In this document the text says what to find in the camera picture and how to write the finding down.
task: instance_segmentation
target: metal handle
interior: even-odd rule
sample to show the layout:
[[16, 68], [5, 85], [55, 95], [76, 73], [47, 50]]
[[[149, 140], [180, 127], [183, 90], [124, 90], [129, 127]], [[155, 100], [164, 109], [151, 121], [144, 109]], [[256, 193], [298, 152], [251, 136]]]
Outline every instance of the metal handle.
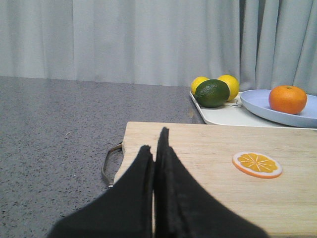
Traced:
[[113, 187], [113, 183], [114, 183], [114, 179], [108, 178], [106, 175], [106, 169], [107, 169], [107, 164], [108, 164], [108, 160], [110, 155], [115, 152], [115, 151], [122, 151], [122, 142], [120, 142], [119, 144], [117, 144], [116, 146], [114, 146], [113, 148], [111, 148], [105, 158], [105, 162], [104, 162], [104, 166], [101, 170], [103, 179], [106, 181], [106, 183], [108, 184], [108, 187]]

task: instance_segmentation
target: cutting board handle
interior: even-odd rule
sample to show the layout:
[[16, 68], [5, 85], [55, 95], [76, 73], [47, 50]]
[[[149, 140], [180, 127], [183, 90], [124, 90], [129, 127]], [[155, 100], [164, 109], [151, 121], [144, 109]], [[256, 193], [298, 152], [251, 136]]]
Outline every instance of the cutting board handle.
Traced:
[[114, 183], [114, 179], [113, 178], [109, 178], [107, 176], [107, 165], [108, 165], [108, 161], [110, 156], [114, 153], [114, 152], [122, 152], [122, 142], [120, 142], [119, 144], [117, 144], [116, 146], [114, 146], [113, 148], [111, 148], [105, 158], [105, 162], [103, 165], [103, 168], [101, 170], [101, 174], [103, 176], [103, 179], [105, 180], [105, 182], [108, 184], [108, 187], [113, 187], [113, 183]]

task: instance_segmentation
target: tray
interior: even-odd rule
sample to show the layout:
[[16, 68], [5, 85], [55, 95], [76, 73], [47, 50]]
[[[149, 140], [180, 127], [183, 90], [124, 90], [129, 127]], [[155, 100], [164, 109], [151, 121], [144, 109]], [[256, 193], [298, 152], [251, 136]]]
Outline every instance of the tray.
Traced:
[[239, 92], [237, 97], [231, 102], [225, 103], [218, 108], [201, 107], [193, 94], [191, 92], [189, 94], [206, 124], [296, 128], [264, 119], [248, 111], [243, 106], [240, 98], [242, 92]]

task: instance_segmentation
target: gray countertop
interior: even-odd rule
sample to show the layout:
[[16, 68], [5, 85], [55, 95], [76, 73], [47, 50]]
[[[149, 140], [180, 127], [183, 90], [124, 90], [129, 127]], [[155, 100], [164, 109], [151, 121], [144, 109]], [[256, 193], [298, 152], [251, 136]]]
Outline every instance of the gray countertop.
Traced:
[[128, 121], [204, 123], [189, 90], [0, 77], [0, 237], [45, 237], [102, 195], [101, 167]]

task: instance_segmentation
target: lemon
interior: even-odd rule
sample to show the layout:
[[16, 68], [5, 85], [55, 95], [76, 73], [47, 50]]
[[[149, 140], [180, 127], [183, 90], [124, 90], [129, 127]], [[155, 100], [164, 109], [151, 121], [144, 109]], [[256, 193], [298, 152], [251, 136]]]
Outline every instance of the lemon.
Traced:
[[229, 74], [222, 75], [218, 79], [225, 82], [229, 87], [230, 96], [228, 101], [234, 99], [239, 93], [239, 81]]
[[209, 79], [204, 76], [199, 76], [194, 79], [194, 81], [191, 84], [191, 91], [193, 95], [195, 95], [198, 85], [200, 85], [202, 82], [205, 82], [206, 80], [209, 80]]

